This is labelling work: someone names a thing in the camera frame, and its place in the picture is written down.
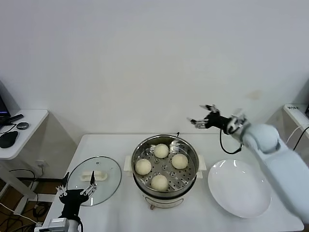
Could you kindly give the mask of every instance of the power outlet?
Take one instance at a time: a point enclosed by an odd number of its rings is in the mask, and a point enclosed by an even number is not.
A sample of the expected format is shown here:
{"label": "power outlet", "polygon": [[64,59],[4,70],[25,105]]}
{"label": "power outlet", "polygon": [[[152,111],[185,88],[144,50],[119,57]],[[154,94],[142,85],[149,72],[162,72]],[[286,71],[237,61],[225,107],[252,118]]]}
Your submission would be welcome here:
{"label": "power outlet", "polygon": [[47,162],[44,160],[37,160],[35,161],[35,163],[37,164],[38,167],[48,167]]}

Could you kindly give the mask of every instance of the robotic arm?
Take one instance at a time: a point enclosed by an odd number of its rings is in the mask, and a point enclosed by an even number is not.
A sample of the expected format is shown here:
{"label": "robotic arm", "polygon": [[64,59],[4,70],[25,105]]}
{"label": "robotic arm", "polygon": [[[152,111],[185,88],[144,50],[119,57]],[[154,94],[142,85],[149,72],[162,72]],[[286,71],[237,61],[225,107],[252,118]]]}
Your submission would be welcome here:
{"label": "robotic arm", "polygon": [[278,131],[266,124],[253,125],[244,115],[223,117],[215,105],[201,107],[210,113],[202,120],[189,119],[190,122],[198,129],[217,127],[245,145],[254,153],[286,206],[304,223],[309,223],[309,168],[286,146]]}
{"label": "robotic arm", "polygon": [[62,185],[56,187],[59,199],[64,204],[61,216],[52,219],[48,227],[35,228],[35,232],[78,232],[79,225],[81,225],[81,232],[83,232],[83,224],[78,213],[81,204],[88,201],[97,189],[95,172],[92,172],[90,185],[86,189],[67,190],[68,177],[69,173],[63,178]]}

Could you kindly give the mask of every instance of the stainless steel pot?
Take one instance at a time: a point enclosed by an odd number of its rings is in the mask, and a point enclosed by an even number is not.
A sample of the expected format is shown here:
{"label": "stainless steel pot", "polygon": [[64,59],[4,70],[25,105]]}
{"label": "stainless steel pot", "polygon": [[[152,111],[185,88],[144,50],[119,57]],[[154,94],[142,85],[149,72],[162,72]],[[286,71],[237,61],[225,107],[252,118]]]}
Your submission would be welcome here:
{"label": "stainless steel pot", "polygon": [[[159,159],[154,155],[154,148],[158,144],[169,147],[169,155]],[[187,156],[189,164],[185,169],[175,169],[171,159],[176,154]],[[140,159],[147,159],[152,164],[152,169],[147,175],[139,175],[135,172],[135,163]],[[137,186],[149,196],[158,199],[173,199],[185,194],[192,185],[198,172],[198,156],[194,148],[184,139],[172,135],[156,135],[142,141],[134,150],[131,159],[131,168]],[[165,192],[159,192],[151,188],[151,179],[158,175],[164,175],[169,181],[169,188]]]}

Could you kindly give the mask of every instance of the white robotic arm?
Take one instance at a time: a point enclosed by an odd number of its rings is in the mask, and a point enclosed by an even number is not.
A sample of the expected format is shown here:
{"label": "white robotic arm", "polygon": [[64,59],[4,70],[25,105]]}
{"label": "white robotic arm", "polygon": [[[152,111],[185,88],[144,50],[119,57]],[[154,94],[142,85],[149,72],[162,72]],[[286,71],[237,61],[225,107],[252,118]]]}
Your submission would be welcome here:
{"label": "white robotic arm", "polygon": [[190,119],[190,122],[198,129],[217,127],[245,145],[255,154],[286,206],[304,223],[309,223],[309,168],[286,146],[278,131],[266,124],[252,125],[244,116],[222,117],[214,105],[202,107],[211,112],[203,120]]}

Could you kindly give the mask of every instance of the white plate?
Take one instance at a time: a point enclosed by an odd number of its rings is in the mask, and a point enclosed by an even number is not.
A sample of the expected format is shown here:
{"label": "white plate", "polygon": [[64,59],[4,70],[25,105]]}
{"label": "white plate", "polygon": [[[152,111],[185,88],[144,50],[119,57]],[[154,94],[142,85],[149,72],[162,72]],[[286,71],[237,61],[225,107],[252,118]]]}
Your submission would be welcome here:
{"label": "white plate", "polygon": [[219,205],[241,218],[261,215],[271,202],[271,188],[261,171],[239,160],[213,165],[208,185]]}

